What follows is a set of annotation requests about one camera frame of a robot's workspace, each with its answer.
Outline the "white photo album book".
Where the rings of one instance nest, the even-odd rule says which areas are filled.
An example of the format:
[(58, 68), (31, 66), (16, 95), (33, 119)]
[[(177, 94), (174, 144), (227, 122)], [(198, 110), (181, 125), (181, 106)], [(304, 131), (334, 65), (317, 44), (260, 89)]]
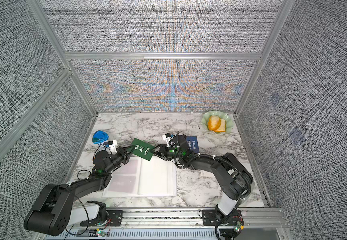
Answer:
[(104, 198), (174, 197), (177, 195), (176, 167), (153, 156), (150, 161), (131, 157), (111, 174)]

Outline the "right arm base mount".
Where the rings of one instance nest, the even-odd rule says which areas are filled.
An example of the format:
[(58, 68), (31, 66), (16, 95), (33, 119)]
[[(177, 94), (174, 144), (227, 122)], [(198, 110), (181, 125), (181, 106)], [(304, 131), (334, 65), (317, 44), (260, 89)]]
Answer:
[(228, 215), (224, 215), (220, 210), (201, 210), (200, 216), (204, 226), (233, 226), (237, 232), (244, 228), (242, 213), (237, 209), (233, 209)]

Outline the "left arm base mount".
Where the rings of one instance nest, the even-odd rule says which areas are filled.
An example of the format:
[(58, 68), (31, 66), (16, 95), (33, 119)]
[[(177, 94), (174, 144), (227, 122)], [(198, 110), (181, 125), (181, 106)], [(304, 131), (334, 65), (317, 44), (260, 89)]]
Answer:
[(106, 204), (98, 201), (88, 201), (84, 206), (88, 210), (89, 220), (80, 222), (81, 227), (119, 227), (121, 225), (122, 210), (107, 210)]

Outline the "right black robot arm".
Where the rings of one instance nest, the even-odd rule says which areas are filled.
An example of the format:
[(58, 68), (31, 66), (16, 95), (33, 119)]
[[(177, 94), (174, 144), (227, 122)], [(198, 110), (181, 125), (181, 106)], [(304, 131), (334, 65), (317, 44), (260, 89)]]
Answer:
[(170, 147), (163, 144), (150, 152), (165, 161), (172, 161), (179, 169), (212, 173), (222, 190), (222, 197), (216, 205), (222, 217), (230, 215), (251, 194), (253, 177), (231, 153), (214, 156), (195, 153), (184, 146)]

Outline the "blue card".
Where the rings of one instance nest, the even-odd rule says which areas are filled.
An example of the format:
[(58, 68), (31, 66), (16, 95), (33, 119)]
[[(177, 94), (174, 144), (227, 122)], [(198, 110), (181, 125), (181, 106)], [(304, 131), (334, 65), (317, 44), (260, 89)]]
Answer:
[(199, 153), (199, 146), (197, 137), (186, 137), (187, 145), (194, 153)]

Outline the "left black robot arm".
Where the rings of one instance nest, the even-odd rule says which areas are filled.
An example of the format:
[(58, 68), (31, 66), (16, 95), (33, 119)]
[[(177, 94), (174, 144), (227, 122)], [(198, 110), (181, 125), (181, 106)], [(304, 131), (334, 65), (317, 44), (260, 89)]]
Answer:
[(61, 234), (67, 228), (73, 203), (105, 189), (111, 174), (129, 162), (133, 151), (131, 146), (119, 146), (112, 155), (105, 150), (98, 151), (93, 157), (94, 167), (89, 177), (69, 184), (46, 185), (24, 219), (24, 229), (52, 236)]

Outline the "green card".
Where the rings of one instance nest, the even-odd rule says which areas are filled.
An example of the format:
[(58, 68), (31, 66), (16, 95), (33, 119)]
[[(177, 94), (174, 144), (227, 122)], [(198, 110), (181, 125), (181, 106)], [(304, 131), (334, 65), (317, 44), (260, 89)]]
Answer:
[(144, 160), (150, 161), (153, 156), (154, 146), (139, 140), (137, 138), (133, 139), (131, 146), (133, 147), (132, 153)]

